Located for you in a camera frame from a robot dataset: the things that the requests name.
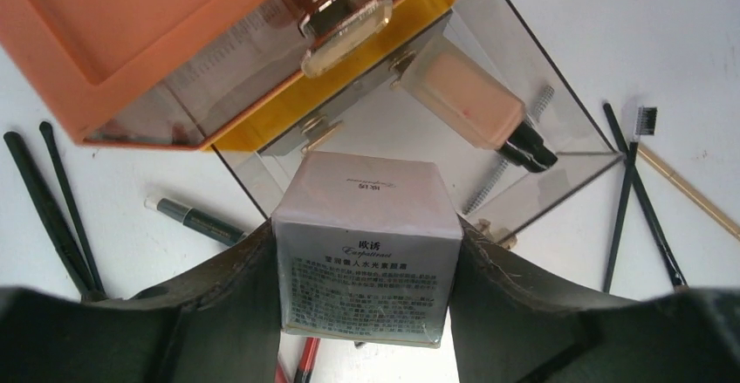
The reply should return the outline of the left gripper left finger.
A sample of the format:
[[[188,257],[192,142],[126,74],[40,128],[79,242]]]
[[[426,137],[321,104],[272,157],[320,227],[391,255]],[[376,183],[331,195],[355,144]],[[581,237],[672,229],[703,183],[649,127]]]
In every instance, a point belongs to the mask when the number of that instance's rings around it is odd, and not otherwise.
[[[279,340],[269,222],[133,298],[1,290],[4,382],[271,382]]]

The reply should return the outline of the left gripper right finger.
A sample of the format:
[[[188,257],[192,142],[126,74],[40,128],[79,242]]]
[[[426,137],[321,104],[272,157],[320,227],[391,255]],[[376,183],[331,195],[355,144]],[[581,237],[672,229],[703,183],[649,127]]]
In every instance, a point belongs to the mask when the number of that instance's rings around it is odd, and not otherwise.
[[[737,291],[629,300],[554,275],[467,222],[462,230],[449,300],[460,381],[738,381]]]

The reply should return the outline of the red lipstick black cap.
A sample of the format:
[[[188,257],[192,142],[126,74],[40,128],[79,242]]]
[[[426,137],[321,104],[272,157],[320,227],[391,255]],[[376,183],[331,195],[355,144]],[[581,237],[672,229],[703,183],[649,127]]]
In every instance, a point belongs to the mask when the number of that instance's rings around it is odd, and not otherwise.
[[[293,376],[293,383],[310,383],[319,352],[321,339],[308,337],[305,339],[301,358]]]

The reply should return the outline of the small white box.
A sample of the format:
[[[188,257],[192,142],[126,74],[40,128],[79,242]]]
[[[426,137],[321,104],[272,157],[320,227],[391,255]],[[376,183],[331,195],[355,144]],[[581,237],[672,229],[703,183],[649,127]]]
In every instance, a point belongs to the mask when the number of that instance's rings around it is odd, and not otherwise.
[[[285,332],[441,344],[463,231],[435,164],[311,152],[271,227]]]

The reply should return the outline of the clear drawer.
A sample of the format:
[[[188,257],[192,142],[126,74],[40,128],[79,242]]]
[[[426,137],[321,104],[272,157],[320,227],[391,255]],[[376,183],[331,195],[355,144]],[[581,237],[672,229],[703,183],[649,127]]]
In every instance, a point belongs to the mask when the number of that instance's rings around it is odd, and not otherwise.
[[[477,149],[419,101],[392,86],[384,60],[301,119],[256,144],[243,122],[213,146],[265,215],[278,205],[315,141],[319,150],[429,161],[440,169],[457,211],[492,241],[521,232],[621,160],[510,0],[455,0],[403,45],[419,51],[444,37],[522,99],[557,163],[541,174]]]
[[[265,0],[90,135],[200,147],[295,74],[317,76],[399,18],[399,0]]]

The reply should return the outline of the beige foundation tube black cap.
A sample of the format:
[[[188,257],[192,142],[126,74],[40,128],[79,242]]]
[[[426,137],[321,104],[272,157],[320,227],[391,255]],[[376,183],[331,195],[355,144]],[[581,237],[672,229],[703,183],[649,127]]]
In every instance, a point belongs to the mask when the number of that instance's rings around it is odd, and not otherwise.
[[[498,151],[527,115],[524,102],[442,35],[392,60],[395,84],[476,148]]]

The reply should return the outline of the orange three-drawer organizer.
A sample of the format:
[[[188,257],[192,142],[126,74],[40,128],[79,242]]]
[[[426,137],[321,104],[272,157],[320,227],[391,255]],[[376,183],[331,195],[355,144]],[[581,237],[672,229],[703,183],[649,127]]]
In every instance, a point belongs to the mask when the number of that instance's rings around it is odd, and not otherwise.
[[[254,151],[456,0],[1,0],[1,45],[80,145]]]

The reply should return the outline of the clear top drawer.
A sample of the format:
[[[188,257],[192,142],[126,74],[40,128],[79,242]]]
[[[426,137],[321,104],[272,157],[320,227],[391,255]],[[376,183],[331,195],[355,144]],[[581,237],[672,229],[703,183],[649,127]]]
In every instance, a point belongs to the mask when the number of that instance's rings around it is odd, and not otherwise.
[[[317,76],[399,18],[399,0],[265,0],[90,135],[200,147],[295,74]]]

